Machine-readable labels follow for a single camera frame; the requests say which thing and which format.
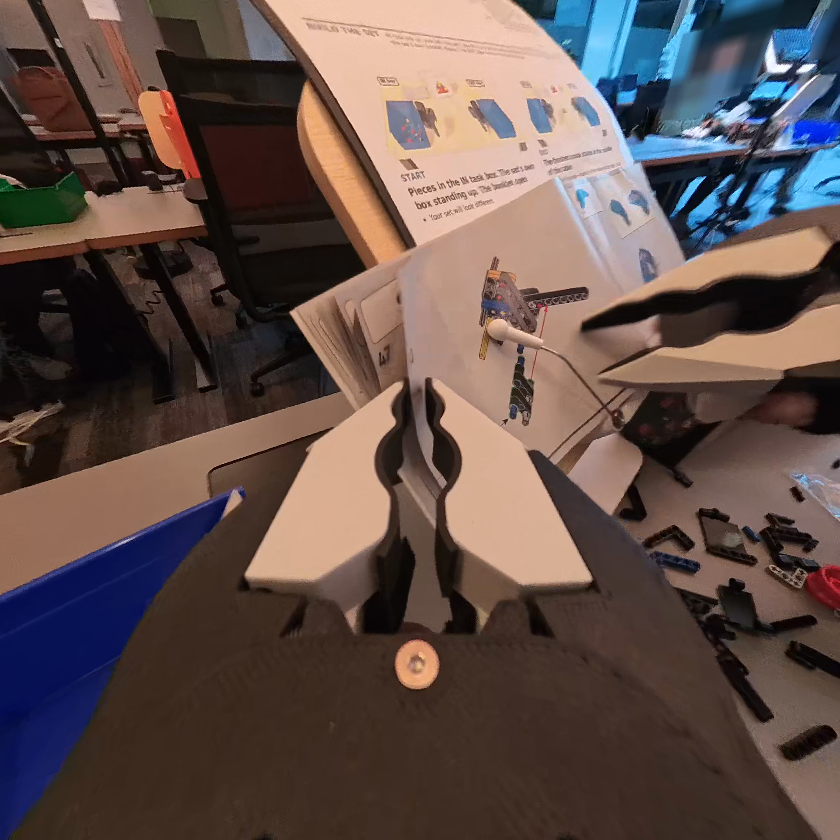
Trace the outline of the brown bag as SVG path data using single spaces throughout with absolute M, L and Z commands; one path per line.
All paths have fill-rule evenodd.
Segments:
M 38 123 L 52 133 L 88 132 L 91 125 L 62 70 L 25 66 L 14 75 L 21 99 Z

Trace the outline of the black three-hole connector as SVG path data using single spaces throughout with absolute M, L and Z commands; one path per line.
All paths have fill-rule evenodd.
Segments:
M 723 615 L 709 613 L 702 617 L 698 625 L 706 640 L 712 646 L 717 664 L 730 678 L 746 678 L 749 676 L 748 667 L 730 649 L 728 642 L 736 640 L 736 634 L 728 628 Z

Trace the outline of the grey desk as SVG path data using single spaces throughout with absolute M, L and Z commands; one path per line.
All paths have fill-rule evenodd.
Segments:
M 320 433 L 350 411 L 342 394 L 330 395 L 2 495 L 2 592 L 204 501 L 216 467 Z M 817 559 L 832 562 L 837 522 L 811 500 L 793 501 L 790 486 L 795 472 L 827 476 L 837 457 L 835 437 L 755 423 L 721 429 L 686 460 L 694 481 L 689 490 L 656 465 L 644 467 L 640 488 L 648 518 L 636 532 L 643 536 L 671 522 L 686 529 L 700 507 L 722 508 L 754 528 L 766 511 L 777 511 L 811 530 L 820 540 Z M 745 570 L 741 579 L 761 616 L 817 617 L 800 633 L 743 635 L 732 646 L 774 714 L 760 723 L 739 704 L 752 738 L 819 837 L 838 838 L 838 742 L 799 762 L 779 751 L 782 741 L 816 724 L 838 729 L 838 679 L 785 654 L 796 637 L 838 658 L 838 619 L 763 568 Z

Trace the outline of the instruction booklet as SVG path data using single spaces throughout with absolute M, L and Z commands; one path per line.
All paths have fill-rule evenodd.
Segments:
M 572 477 L 620 496 L 643 397 L 597 375 L 650 328 L 583 335 L 595 310 L 683 264 L 602 94 L 513 2 L 258 2 L 404 243 L 297 307 L 355 410 L 444 382 Z

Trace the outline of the green storage bin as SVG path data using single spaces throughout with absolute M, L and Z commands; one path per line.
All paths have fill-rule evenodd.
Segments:
M 1 176 L 1 225 L 6 229 L 68 224 L 88 207 L 86 192 L 75 173 L 58 183 L 23 187 L 10 176 Z

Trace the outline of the blue storage bin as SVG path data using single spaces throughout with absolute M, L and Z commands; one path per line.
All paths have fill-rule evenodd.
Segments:
M 75 748 L 154 597 L 245 495 L 234 488 L 2 595 L 1 838 Z

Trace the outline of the black five-hole beam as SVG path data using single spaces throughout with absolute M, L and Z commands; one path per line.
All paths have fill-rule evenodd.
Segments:
M 779 745 L 781 756 L 789 762 L 802 761 L 837 740 L 836 730 L 827 724 L 818 724 L 803 730 Z

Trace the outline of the person's right hand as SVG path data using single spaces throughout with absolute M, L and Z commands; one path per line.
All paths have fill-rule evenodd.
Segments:
M 778 392 L 767 395 L 749 409 L 744 419 L 759 424 L 782 425 L 804 429 L 816 418 L 818 402 L 814 395 L 802 392 Z

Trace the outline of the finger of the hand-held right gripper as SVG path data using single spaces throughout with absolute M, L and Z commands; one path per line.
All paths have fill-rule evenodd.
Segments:
M 682 316 L 718 303 L 757 307 L 835 277 L 835 242 L 819 227 L 712 250 L 615 299 L 581 322 L 593 332 Z
M 723 332 L 694 346 L 659 346 L 602 371 L 601 384 L 649 391 L 740 393 L 839 376 L 839 306 L 804 311 L 763 332 Z

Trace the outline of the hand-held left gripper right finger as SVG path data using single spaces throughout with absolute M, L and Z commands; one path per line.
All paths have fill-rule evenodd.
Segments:
M 435 568 L 449 632 L 474 632 L 500 602 L 583 592 L 594 579 L 534 453 L 449 386 L 427 378 Z

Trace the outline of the clear plastic bag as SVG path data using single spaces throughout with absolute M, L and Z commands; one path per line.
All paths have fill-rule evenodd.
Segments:
M 822 475 L 791 473 L 794 488 L 816 501 L 836 520 L 839 520 L 839 483 Z

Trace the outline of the black tripod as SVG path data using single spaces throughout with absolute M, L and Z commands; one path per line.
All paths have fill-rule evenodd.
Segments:
M 813 65 L 804 61 L 792 62 L 778 71 L 767 70 L 762 85 L 777 85 L 778 94 L 771 100 L 750 96 L 742 103 L 747 109 L 745 113 L 728 116 L 728 122 L 723 125 L 728 141 L 742 141 L 744 148 L 708 175 L 683 206 L 683 215 L 689 217 L 719 186 L 727 187 L 719 196 L 716 209 L 697 226 L 687 229 L 690 256 L 698 253 L 714 235 L 730 235 L 737 223 L 749 215 L 747 202 L 764 172 L 764 164 L 775 159 L 776 148 L 790 145 L 781 140 L 791 122 L 786 102 L 795 99 L 812 74 Z

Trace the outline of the red wheel rim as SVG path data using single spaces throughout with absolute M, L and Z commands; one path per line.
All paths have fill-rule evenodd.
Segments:
M 825 565 L 809 573 L 804 585 L 811 598 L 835 612 L 838 612 L 840 607 L 839 572 L 838 565 Z

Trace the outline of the black square panel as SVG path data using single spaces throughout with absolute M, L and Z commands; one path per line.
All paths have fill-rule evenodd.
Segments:
M 717 587 L 718 603 L 727 623 L 751 634 L 776 635 L 773 625 L 759 618 L 753 596 L 745 585 L 740 579 L 730 578 L 728 583 Z
M 739 526 L 731 522 L 727 513 L 717 508 L 700 508 L 696 514 L 705 548 L 709 554 L 737 564 L 748 566 L 758 564 L 758 558 L 745 547 Z

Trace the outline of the white book stand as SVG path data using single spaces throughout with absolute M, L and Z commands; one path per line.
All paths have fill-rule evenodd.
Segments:
M 407 251 L 406 241 L 310 81 L 302 89 L 297 132 L 309 172 L 365 268 L 399 259 Z M 644 457 L 619 433 L 592 433 L 562 457 L 550 459 L 601 509 L 613 514 Z

